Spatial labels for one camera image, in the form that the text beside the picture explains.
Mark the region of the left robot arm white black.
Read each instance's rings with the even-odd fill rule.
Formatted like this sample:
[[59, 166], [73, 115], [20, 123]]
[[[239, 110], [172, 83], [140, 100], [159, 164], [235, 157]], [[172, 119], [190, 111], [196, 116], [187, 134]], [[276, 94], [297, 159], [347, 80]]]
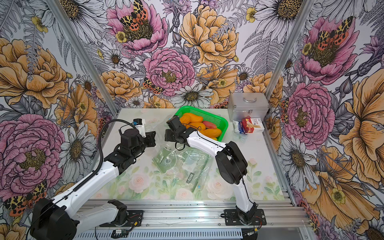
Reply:
[[129, 220], [127, 206], [117, 200], [85, 212], [79, 209], [103, 186], [123, 174], [144, 153], [155, 147], [156, 132], [141, 135], [137, 129], [121, 133], [121, 142], [102, 165], [64, 193], [34, 207], [30, 234], [37, 240], [72, 240], [76, 234], [103, 224], [122, 226]]

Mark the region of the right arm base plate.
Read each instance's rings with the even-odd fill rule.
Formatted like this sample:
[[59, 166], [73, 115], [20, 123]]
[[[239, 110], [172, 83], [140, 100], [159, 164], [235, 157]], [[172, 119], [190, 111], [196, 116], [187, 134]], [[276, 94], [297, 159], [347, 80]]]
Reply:
[[220, 215], [225, 220], [226, 226], [259, 226], [263, 227], [267, 225], [266, 215], [264, 210], [257, 209], [253, 216], [248, 220], [244, 216], [239, 215], [236, 209], [226, 209]]

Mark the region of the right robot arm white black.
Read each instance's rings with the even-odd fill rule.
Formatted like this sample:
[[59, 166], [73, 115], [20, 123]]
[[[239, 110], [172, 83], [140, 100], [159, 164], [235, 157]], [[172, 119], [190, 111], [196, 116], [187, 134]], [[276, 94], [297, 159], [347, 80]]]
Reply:
[[248, 163], [235, 142], [222, 143], [203, 135], [193, 127], [186, 128], [178, 116], [167, 121], [165, 141], [198, 149], [216, 160], [221, 177], [232, 185], [239, 220], [249, 225], [256, 218], [258, 205], [253, 202], [246, 186]]

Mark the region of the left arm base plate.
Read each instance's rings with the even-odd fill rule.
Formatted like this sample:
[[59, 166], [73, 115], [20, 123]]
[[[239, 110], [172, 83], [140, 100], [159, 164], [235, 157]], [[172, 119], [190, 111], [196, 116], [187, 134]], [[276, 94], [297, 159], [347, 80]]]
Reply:
[[125, 214], [118, 214], [116, 219], [111, 223], [105, 223], [100, 227], [140, 227], [143, 220], [144, 211], [142, 210], [127, 210]]

